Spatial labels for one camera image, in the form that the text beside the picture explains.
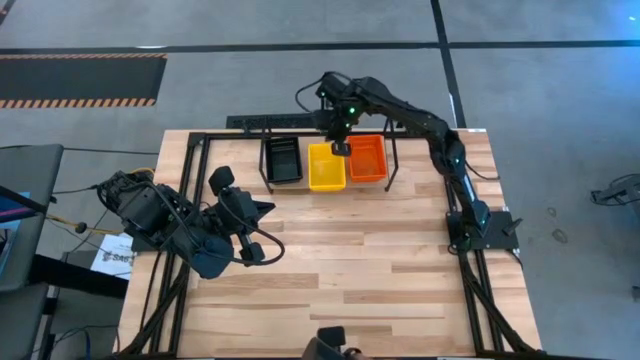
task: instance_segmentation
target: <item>plastic bin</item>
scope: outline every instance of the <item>plastic bin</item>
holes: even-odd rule
[[[309,144],[309,188],[339,191],[347,186],[344,158],[331,153],[331,144]]]
[[[348,136],[351,144],[349,175],[353,182],[374,182],[387,177],[387,156],[381,135]]]
[[[265,140],[267,181],[288,184],[302,179],[300,144],[297,137]]]

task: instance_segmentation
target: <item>yellow bin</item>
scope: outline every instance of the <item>yellow bin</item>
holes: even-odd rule
[[[347,186],[344,157],[331,153],[331,144],[309,144],[309,187],[313,191],[340,191]]]

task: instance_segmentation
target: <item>black robotic arm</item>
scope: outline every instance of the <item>black robotic arm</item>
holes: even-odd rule
[[[462,233],[466,238],[484,237],[491,212],[473,189],[465,167],[465,147],[458,133],[451,130],[446,121],[398,99],[382,82],[372,77],[349,79],[339,73],[327,72],[316,95],[331,107],[317,110],[316,119],[318,128],[326,131],[328,140],[334,141],[332,150],[336,155],[350,154],[345,139],[363,113],[384,115],[403,125],[407,131],[423,136],[429,143],[433,166],[451,183],[460,201]]]

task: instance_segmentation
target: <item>floor mat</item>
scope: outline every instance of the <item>floor mat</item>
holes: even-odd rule
[[[166,54],[1,55],[0,108],[152,106]]]

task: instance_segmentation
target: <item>wooden tabletop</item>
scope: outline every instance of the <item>wooden tabletop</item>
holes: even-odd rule
[[[189,132],[165,132],[156,183],[179,188]],[[469,163],[485,176],[496,176],[487,133],[459,133]],[[300,138],[303,163],[309,141],[322,138]],[[458,260],[446,250],[443,179],[425,140],[399,139],[397,145],[400,169],[388,193],[386,180],[313,193],[305,170],[300,183],[276,187],[269,195],[257,170],[259,140],[212,141],[206,177],[229,165],[236,186],[255,200],[274,202],[276,209],[260,227],[285,243],[286,255],[270,266],[231,264],[213,280],[192,271],[178,357],[299,357],[319,327],[334,325],[345,327],[348,346],[369,356],[473,355]],[[389,141],[386,148],[392,167]],[[196,150],[189,198],[199,157]],[[478,196],[502,209],[499,182],[470,176]],[[216,202],[206,182],[203,201]],[[268,240],[252,238],[267,257],[277,254]],[[539,347],[520,266],[504,251],[485,253],[497,306],[526,342]],[[145,253],[135,260],[120,320],[123,344],[138,331],[154,259],[155,254]],[[155,308],[162,268],[161,260],[147,316]],[[478,309],[489,349],[486,314]],[[161,350],[168,346],[172,314],[170,309]]]

